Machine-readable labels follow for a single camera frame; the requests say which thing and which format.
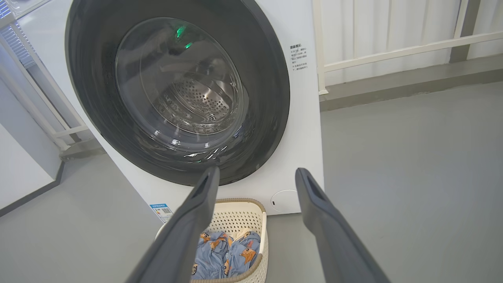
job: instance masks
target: floor trim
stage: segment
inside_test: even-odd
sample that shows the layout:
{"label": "floor trim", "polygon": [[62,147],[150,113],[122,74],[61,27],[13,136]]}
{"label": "floor trim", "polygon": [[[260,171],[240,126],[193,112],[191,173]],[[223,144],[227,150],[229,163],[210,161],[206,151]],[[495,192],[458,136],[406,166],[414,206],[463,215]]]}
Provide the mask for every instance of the floor trim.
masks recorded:
{"label": "floor trim", "polygon": [[430,66],[327,86],[320,111],[503,81],[503,55]]}
{"label": "floor trim", "polygon": [[37,196],[49,191],[50,189],[58,186],[61,183],[61,176],[63,175],[63,168],[64,168],[64,162],[61,162],[61,165],[59,166],[58,173],[56,175],[56,180],[54,182],[51,182],[40,189],[14,201],[13,203],[7,205],[6,207],[0,209],[0,217],[8,214],[9,212],[15,210],[16,208],[24,205],[25,203],[31,201],[32,199],[36,198]]}

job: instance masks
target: cartoon print fabric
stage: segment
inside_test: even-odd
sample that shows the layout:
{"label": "cartoon print fabric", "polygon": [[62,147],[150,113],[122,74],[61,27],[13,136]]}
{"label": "cartoon print fabric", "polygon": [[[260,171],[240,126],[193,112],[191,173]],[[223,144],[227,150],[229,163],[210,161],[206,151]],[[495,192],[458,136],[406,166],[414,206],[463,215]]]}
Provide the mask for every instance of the cartoon print fabric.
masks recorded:
{"label": "cartoon print fabric", "polygon": [[241,231],[236,240],[224,232],[203,232],[191,279],[218,279],[243,274],[255,262],[259,249],[260,236],[251,230]]}

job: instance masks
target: blue sticker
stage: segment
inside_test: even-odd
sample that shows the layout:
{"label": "blue sticker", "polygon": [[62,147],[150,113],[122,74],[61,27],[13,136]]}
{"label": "blue sticker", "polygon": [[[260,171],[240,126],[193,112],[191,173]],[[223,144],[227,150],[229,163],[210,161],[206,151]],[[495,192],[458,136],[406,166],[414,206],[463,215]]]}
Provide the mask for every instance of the blue sticker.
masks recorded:
{"label": "blue sticker", "polygon": [[151,204],[150,207],[164,223],[166,223],[173,216],[173,212],[165,203]]}

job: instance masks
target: front-loading washing machine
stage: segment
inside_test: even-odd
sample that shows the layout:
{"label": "front-loading washing machine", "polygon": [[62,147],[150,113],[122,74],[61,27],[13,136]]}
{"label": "front-loading washing machine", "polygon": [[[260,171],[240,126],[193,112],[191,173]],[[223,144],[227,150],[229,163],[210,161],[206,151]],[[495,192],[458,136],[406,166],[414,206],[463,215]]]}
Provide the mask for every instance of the front-loading washing machine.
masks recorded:
{"label": "front-loading washing machine", "polygon": [[274,215],[300,212],[297,168],[323,181],[311,5],[50,0],[18,22],[162,220],[214,165],[218,198]]}

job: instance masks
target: washing machine door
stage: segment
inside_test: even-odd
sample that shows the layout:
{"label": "washing machine door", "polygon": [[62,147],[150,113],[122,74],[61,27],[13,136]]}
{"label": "washing machine door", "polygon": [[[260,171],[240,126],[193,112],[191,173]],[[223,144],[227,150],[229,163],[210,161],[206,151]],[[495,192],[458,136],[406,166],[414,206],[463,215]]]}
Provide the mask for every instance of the washing machine door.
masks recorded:
{"label": "washing machine door", "polygon": [[66,56],[105,140],[170,182],[214,165],[220,185],[240,180],[283,135],[287,66],[253,0],[75,0]]}

